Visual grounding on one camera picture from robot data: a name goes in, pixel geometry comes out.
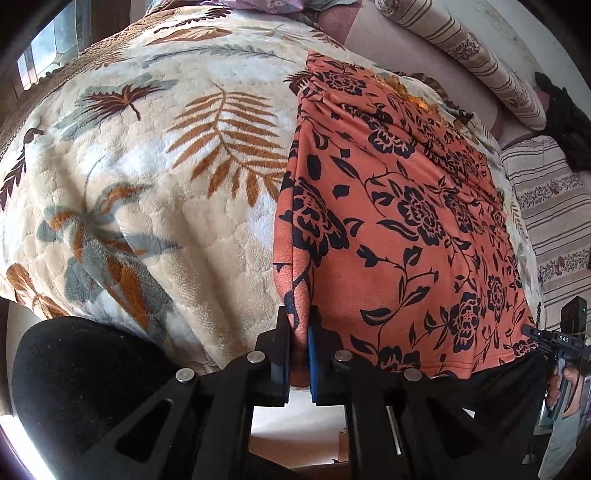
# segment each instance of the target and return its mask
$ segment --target coral floral fabric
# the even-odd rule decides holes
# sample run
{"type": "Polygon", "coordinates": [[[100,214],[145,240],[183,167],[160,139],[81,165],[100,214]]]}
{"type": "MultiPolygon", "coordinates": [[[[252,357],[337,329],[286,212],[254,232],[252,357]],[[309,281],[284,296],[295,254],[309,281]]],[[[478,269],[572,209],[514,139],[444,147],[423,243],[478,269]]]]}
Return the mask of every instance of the coral floral fabric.
{"type": "Polygon", "coordinates": [[[275,219],[275,283],[307,381],[310,305],[386,371],[497,367],[533,345],[486,156],[436,106],[311,52],[275,219]]]}

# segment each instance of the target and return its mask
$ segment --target dark cloth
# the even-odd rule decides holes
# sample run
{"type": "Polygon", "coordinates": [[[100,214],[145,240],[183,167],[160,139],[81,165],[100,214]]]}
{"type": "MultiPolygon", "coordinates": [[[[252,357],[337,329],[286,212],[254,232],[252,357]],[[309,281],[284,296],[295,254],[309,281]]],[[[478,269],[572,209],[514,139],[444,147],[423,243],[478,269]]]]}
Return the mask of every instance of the dark cloth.
{"type": "Polygon", "coordinates": [[[535,73],[538,87],[550,95],[546,128],[542,135],[556,140],[573,171],[591,170],[591,121],[571,100],[566,88],[554,86],[543,73],[535,73]]]}
{"type": "Polygon", "coordinates": [[[14,362],[12,396],[27,434],[59,479],[176,370],[153,343],[64,317],[25,333],[14,362]]]}
{"type": "MultiPolygon", "coordinates": [[[[67,317],[33,326],[18,347],[14,403],[56,479],[174,375],[153,344],[113,327],[67,317]]],[[[502,440],[520,462],[530,444],[547,363],[530,352],[469,380],[438,378],[460,406],[502,440]]]]}

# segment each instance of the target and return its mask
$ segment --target black pants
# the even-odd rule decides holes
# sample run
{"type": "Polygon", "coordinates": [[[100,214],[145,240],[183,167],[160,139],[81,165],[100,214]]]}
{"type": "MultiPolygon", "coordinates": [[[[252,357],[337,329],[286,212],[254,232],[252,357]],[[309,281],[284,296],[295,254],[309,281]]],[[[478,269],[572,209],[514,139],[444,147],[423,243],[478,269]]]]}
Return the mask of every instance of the black pants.
{"type": "MultiPolygon", "coordinates": [[[[38,323],[24,335],[12,392],[25,430],[60,479],[176,369],[151,343],[90,320],[65,317],[38,323]]],[[[441,381],[520,461],[540,411],[546,369],[545,358],[532,352],[470,380],[441,381]]]]}

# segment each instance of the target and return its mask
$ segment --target metal screw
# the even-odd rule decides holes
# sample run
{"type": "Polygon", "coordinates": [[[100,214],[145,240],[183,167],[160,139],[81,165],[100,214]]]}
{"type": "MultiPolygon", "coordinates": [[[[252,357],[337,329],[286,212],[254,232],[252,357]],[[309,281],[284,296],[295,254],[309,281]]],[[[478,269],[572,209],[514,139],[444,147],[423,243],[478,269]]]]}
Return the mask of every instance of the metal screw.
{"type": "Polygon", "coordinates": [[[260,364],[265,359],[265,354],[260,350],[253,350],[246,356],[246,359],[252,364],[260,364]]]}
{"type": "Polygon", "coordinates": [[[179,382],[187,383],[195,377],[195,372],[192,368],[182,368],[181,370],[177,371],[175,377],[179,382]]]}
{"type": "Polygon", "coordinates": [[[406,378],[409,382],[418,382],[423,377],[423,374],[420,370],[416,368],[407,368],[404,371],[404,378],[406,378]]]}
{"type": "Polygon", "coordinates": [[[353,359],[353,354],[349,350],[337,350],[335,352],[335,360],[337,362],[350,362],[353,359]]]}

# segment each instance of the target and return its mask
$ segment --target device handle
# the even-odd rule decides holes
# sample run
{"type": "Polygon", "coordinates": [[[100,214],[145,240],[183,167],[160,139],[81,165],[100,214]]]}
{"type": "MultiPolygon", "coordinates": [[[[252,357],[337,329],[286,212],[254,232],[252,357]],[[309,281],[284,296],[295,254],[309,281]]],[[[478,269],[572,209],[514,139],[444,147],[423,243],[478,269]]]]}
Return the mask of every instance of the device handle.
{"type": "Polygon", "coordinates": [[[559,358],[558,363],[556,365],[556,369],[558,371],[558,377],[560,378],[560,396],[556,401],[556,405],[552,408],[549,417],[556,421],[558,420],[558,416],[560,415],[560,410],[562,410],[562,404],[564,403],[564,399],[566,398],[569,392],[569,384],[570,382],[564,377],[563,371],[566,367],[566,361],[564,358],[559,358]]]}

